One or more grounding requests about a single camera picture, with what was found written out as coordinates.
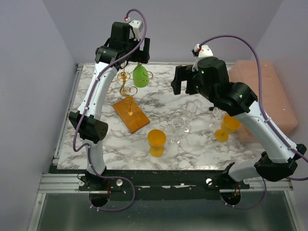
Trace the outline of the clear wine glass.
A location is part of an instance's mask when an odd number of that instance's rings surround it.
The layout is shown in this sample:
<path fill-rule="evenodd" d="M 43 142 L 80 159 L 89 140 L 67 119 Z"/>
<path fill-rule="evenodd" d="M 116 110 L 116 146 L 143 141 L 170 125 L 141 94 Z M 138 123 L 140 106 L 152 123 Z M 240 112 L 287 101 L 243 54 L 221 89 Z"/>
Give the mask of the clear wine glass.
<path fill-rule="evenodd" d="M 181 117 L 176 117 L 171 121 L 169 127 L 169 140 L 173 144 L 179 144 L 183 136 L 185 121 Z"/>
<path fill-rule="evenodd" d="M 191 125 L 190 121 L 195 117 L 196 112 L 197 112 L 197 105 L 195 103 L 187 103 L 185 107 L 185 112 L 184 112 L 184 118 L 185 118 L 185 133 L 189 133 L 191 131 Z"/>

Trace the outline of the green wine glass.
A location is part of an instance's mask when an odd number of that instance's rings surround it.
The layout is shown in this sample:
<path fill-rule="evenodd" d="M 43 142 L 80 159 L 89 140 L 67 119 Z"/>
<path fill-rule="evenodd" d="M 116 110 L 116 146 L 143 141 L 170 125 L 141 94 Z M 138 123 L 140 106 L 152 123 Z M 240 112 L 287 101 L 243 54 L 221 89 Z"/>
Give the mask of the green wine glass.
<path fill-rule="evenodd" d="M 149 84 L 148 72 L 140 63 L 133 70 L 133 83 L 137 88 L 144 88 Z"/>

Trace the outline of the orange wine glass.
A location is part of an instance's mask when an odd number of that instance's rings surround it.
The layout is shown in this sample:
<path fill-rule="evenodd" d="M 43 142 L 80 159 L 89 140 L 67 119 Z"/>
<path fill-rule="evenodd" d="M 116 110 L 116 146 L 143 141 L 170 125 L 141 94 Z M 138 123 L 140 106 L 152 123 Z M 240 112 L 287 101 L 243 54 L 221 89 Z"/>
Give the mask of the orange wine glass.
<path fill-rule="evenodd" d="M 167 137 L 165 133 L 158 129 L 153 129 L 148 133 L 149 152 L 153 157 L 161 157 L 164 154 L 164 145 Z"/>
<path fill-rule="evenodd" d="M 238 121 L 234 116 L 226 114 L 221 122 L 220 129 L 215 131 L 215 138 L 219 142 L 226 142 L 229 139 L 229 135 L 235 133 L 241 122 Z"/>

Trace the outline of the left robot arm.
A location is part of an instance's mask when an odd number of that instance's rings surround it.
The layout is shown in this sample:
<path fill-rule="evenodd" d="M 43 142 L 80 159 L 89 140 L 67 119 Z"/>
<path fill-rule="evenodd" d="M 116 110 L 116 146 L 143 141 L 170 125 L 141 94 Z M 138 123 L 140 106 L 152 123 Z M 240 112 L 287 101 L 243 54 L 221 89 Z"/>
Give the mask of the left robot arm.
<path fill-rule="evenodd" d="M 95 51 L 94 73 L 85 98 L 76 112 L 70 112 L 69 121 L 75 129 L 74 152 L 87 152 L 86 171 L 93 176 L 90 184 L 102 190 L 107 179 L 103 159 L 103 139 L 108 124 L 101 121 L 101 112 L 109 87 L 121 65 L 128 62 L 148 63 L 150 40 L 146 38 L 147 24 L 141 20 L 127 20 L 112 24 L 110 38 Z"/>

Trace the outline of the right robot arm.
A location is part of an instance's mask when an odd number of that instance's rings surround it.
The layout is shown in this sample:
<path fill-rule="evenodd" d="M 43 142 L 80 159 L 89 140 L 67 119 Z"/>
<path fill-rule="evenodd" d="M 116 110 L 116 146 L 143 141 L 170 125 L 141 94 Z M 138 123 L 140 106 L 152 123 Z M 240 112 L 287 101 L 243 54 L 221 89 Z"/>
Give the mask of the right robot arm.
<path fill-rule="evenodd" d="M 221 177 L 222 185 L 233 188 L 240 181 L 263 177 L 272 182 L 290 178 L 304 158 L 306 147 L 295 144 L 260 109 L 257 95 L 242 82 L 230 82 L 226 64 L 217 57 L 202 58 L 197 70 L 192 65 L 176 66 L 171 82 L 175 95 L 181 92 L 181 83 L 187 82 L 186 93 L 200 94 L 213 105 L 241 122 L 264 148 L 261 157 L 239 164 L 229 164 Z"/>

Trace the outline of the orange wine glass on table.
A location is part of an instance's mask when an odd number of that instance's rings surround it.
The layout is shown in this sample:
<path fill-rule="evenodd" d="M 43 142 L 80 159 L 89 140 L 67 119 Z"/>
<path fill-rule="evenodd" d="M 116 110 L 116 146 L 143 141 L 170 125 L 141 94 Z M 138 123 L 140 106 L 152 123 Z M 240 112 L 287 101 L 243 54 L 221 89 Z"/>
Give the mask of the orange wine glass on table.
<path fill-rule="evenodd" d="M 215 131 L 215 138 L 219 142 L 226 142 L 229 139 L 229 135 L 235 133 L 241 122 L 238 121 L 234 116 L 226 114 L 221 122 L 220 129 Z"/>

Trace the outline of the wooden rack base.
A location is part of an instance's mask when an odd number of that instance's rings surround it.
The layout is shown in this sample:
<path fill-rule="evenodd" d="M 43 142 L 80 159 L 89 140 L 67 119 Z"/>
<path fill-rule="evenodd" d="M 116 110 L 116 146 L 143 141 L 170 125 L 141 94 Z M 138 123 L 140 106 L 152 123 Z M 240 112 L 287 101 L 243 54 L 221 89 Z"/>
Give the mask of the wooden rack base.
<path fill-rule="evenodd" d="M 132 96 L 115 103 L 113 108 L 132 134 L 150 123 Z"/>

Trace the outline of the clear glass on table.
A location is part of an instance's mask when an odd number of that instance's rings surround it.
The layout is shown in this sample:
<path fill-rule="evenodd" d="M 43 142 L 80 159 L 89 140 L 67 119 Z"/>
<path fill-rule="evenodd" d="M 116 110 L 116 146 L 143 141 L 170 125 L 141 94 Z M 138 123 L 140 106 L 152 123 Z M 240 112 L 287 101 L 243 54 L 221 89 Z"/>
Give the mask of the clear glass on table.
<path fill-rule="evenodd" d="M 208 127 L 211 130 L 216 130 L 220 128 L 221 121 L 223 120 L 224 116 L 226 115 L 226 112 L 223 110 L 220 110 L 217 107 L 214 107 L 214 110 L 212 112 L 212 117 L 210 121 L 208 122 Z"/>

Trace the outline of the pink plastic storage box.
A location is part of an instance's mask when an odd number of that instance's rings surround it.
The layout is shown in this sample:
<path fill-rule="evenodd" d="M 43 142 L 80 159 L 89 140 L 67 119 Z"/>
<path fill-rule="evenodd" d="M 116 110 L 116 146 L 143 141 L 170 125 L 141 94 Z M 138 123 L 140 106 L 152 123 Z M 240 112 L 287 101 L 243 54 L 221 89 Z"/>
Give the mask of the pink plastic storage box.
<path fill-rule="evenodd" d="M 298 121 L 275 72 L 273 63 L 269 60 L 262 60 L 260 64 L 264 110 L 280 130 L 285 135 L 289 135 L 298 125 Z M 245 83 L 256 95 L 259 95 L 256 61 L 238 60 L 228 71 L 228 74 L 231 82 Z"/>

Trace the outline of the black mounting rail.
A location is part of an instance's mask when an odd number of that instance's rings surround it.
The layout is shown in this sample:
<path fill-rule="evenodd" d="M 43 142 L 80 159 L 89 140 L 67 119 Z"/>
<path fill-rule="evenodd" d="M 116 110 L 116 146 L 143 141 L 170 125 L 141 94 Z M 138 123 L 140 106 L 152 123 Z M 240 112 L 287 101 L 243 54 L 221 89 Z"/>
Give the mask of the black mounting rail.
<path fill-rule="evenodd" d="M 106 170 L 104 179 L 85 170 L 59 170 L 52 174 L 78 174 L 78 191 L 93 201 L 220 199 L 220 191 L 249 189 L 244 182 L 226 180 L 222 170 Z"/>

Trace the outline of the aluminium frame rail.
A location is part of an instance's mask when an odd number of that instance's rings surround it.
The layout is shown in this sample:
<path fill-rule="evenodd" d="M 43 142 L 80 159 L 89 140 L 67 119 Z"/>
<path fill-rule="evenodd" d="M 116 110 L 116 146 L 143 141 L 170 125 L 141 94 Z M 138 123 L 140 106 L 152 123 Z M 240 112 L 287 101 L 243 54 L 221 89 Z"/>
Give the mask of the aluminium frame rail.
<path fill-rule="evenodd" d="M 78 193 L 77 174 L 43 174 L 38 193 Z"/>

